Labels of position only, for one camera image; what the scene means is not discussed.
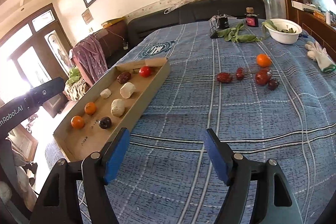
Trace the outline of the left gloved hand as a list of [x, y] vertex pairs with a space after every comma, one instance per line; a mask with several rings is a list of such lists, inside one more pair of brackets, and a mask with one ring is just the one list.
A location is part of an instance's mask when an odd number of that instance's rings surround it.
[[29, 183], [29, 177], [23, 169], [28, 163], [21, 153], [12, 148], [9, 139], [1, 141], [1, 167], [5, 173], [5, 178], [1, 178], [1, 181], [9, 182], [8, 186], [14, 188], [12, 193], [15, 190], [25, 204], [25, 208], [32, 212], [37, 196]]

